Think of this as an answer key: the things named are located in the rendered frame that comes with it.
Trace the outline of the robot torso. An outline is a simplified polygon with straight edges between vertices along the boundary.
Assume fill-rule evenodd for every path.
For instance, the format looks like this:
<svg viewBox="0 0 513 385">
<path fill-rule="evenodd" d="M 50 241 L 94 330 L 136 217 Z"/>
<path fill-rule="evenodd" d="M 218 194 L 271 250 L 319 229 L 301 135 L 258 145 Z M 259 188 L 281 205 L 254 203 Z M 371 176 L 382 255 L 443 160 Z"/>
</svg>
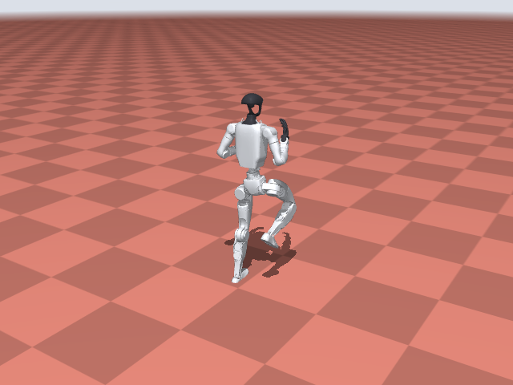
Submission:
<svg viewBox="0 0 513 385">
<path fill-rule="evenodd" d="M 243 121 L 242 121 L 243 120 Z M 235 126 L 236 158 L 239 165 L 249 170 L 244 179 L 244 190 L 248 195 L 265 195 L 262 191 L 262 184 L 266 183 L 266 178 L 260 175 L 260 167 L 265 163 L 267 156 L 268 141 L 262 136 L 261 126 L 266 124 L 257 122 L 257 124 L 242 124 L 244 119 Z"/>
</svg>

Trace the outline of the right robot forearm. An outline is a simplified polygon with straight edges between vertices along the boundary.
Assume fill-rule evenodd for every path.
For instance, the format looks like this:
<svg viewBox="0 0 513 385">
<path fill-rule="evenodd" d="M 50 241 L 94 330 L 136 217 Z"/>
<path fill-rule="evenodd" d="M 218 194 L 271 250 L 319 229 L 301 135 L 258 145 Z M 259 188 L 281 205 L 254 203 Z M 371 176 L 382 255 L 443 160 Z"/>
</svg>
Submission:
<svg viewBox="0 0 513 385">
<path fill-rule="evenodd" d="M 280 139 L 280 146 L 281 146 L 281 159 L 284 163 L 286 163 L 287 159 L 288 159 L 288 150 L 289 150 L 289 140 L 288 138 L 286 137 L 286 141 L 285 142 L 281 142 L 281 139 Z"/>
</svg>

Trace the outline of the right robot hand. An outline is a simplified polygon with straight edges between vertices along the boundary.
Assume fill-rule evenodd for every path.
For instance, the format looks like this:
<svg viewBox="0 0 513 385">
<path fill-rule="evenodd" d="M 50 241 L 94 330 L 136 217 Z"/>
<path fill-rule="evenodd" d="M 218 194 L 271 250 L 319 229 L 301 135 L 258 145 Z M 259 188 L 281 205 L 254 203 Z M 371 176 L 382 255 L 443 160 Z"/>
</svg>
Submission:
<svg viewBox="0 0 513 385">
<path fill-rule="evenodd" d="M 280 120 L 280 122 L 282 124 L 282 127 L 283 127 L 283 135 L 281 135 L 281 142 L 285 142 L 286 141 L 286 137 L 289 140 L 289 130 L 288 130 L 286 121 L 283 120 L 283 119 L 279 119 L 279 120 Z"/>
</svg>

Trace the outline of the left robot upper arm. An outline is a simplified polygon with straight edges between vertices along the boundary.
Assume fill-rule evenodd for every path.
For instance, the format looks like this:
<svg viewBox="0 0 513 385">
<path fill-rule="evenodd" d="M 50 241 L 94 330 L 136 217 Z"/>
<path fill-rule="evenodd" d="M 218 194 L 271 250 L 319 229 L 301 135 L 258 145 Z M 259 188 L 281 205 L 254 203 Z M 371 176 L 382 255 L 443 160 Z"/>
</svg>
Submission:
<svg viewBox="0 0 513 385">
<path fill-rule="evenodd" d="M 228 147 L 232 143 L 235 138 L 235 126 L 237 123 L 229 124 L 226 129 L 226 133 L 220 143 L 220 146 L 217 150 L 217 155 L 221 158 L 225 159 L 229 155 Z"/>
</svg>

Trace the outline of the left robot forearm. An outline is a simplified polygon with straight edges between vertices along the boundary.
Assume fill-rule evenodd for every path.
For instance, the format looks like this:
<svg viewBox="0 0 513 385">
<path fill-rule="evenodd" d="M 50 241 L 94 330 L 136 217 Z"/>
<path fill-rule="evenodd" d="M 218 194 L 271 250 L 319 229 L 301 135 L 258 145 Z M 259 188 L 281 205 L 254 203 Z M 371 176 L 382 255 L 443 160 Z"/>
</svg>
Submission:
<svg viewBox="0 0 513 385">
<path fill-rule="evenodd" d="M 229 155 L 228 156 L 236 155 L 236 145 L 232 146 L 232 147 L 228 147 L 227 149 L 229 151 Z"/>
</svg>

